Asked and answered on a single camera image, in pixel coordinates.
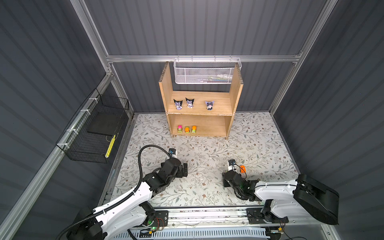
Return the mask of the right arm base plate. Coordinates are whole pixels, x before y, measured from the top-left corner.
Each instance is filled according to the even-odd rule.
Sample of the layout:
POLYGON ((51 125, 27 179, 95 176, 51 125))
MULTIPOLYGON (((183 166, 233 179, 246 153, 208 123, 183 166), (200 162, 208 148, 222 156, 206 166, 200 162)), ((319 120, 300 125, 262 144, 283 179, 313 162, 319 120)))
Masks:
POLYGON ((251 225, 255 224, 287 224, 288 217, 279 218, 270 212, 264 212, 263 208, 247 208, 246 214, 251 225))

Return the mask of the yellow green marker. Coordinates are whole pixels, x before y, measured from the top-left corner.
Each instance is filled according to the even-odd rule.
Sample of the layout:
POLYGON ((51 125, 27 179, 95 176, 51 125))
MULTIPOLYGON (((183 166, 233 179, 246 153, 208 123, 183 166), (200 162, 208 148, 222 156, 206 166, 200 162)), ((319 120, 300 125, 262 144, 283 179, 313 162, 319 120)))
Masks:
POLYGON ((109 141, 109 146, 107 148, 107 151, 105 153, 105 158, 108 159, 111 155, 111 152, 113 150, 113 147, 114 147, 114 143, 116 141, 116 135, 113 135, 113 137, 111 138, 111 140, 109 141))

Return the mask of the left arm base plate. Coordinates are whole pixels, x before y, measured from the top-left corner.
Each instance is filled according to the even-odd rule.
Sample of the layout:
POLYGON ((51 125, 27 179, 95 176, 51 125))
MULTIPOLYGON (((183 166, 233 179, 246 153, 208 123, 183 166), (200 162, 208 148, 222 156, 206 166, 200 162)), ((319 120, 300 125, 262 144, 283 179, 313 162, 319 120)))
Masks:
POLYGON ((155 210, 152 213, 147 214, 146 219, 143 222, 144 227, 166 227, 168 225, 169 211, 155 210))

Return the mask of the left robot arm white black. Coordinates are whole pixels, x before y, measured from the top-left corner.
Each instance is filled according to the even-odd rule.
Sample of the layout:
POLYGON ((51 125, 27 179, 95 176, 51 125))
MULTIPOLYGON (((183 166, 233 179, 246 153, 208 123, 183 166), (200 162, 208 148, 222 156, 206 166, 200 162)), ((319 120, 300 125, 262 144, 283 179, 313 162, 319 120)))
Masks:
POLYGON ((165 227, 166 212, 156 211, 150 199, 163 192, 175 178, 188 176, 188 165, 176 158, 175 149, 169 149, 166 155, 168 159, 147 175, 138 163, 139 182, 132 190, 105 205, 82 209, 57 239, 65 236, 68 240, 111 240, 122 233, 135 239, 132 228, 141 227, 139 235, 143 237, 165 227))

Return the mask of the wooden two-tier shelf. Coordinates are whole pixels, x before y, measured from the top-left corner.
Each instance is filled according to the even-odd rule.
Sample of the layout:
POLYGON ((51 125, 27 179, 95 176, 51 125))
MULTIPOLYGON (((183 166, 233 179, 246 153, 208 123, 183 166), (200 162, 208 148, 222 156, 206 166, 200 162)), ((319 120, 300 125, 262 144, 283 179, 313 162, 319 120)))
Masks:
POLYGON ((167 62, 159 80, 159 87, 171 136, 221 137, 227 140, 243 86, 241 68, 235 67, 228 92, 176 91, 173 88, 170 63, 167 62), (187 107, 186 98, 194 99, 193 108, 187 107), (176 109, 174 100, 183 101, 181 110, 176 109), (214 101, 211 111, 207 110, 205 101, 214 101), (181 134, 177 133, 178 125, 183 126, 181 134), (190 127, 190 133, 185 133, 186 126, 190 127), (193 126, 197 127, 196 134, 192 134, 193 126))

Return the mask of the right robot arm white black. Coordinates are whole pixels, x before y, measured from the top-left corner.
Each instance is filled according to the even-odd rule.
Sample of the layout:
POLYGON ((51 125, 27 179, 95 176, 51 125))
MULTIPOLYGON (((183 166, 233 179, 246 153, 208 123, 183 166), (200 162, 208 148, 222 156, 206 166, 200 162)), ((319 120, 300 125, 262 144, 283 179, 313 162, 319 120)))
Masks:
POLYGON ((286 224, 309 217, 328 225, 339 223, 339 193, 305 174, 290 181, 263 182, 245 180, 230 170, 223 173, 223 183, 241 200, 264 202, 262 208, 247 209, 251 224, 286 224))

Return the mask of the orange toy bulldozer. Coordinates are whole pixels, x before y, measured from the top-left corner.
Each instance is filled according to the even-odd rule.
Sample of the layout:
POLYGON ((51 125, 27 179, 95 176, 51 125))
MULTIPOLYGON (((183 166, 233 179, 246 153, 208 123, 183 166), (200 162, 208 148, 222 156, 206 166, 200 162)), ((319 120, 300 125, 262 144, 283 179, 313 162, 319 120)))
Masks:
POLYGON ((245 166, 239 166, 241 173, 246 173, 246 167, 245 166))

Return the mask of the black purple figurine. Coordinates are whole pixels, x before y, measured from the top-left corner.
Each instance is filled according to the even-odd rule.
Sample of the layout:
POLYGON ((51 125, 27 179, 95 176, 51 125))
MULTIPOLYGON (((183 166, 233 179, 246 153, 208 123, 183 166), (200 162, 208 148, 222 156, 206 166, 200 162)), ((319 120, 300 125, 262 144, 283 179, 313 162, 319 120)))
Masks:
POLYGON ((211 111, 213 109, 214 101, 207 102, 205 101, 206 107, 208 111, 211 111))
POLYGON ((183 107, 183 101, 177 101, 177 100, 174 100, 174 104, 175 104, 175 107, 177 110, 181 110, 183 107))
POLYGON ((186 103, 188 108, 193 108, 194 107, 194 99, 188 99, 186 98, 186 103))

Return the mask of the aluminium rail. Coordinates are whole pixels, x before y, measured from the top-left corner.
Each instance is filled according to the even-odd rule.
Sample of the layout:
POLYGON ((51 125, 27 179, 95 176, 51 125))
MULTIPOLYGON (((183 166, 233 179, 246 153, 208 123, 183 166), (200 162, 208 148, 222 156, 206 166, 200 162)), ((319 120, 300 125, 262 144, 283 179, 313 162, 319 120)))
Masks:
POLYGON ((155 208, 169 211, 167 229, 181 228, 229 228, 229 227, 280 227, 281 224, 255 224, 248 221, 247 208, 254 206, 155 208))

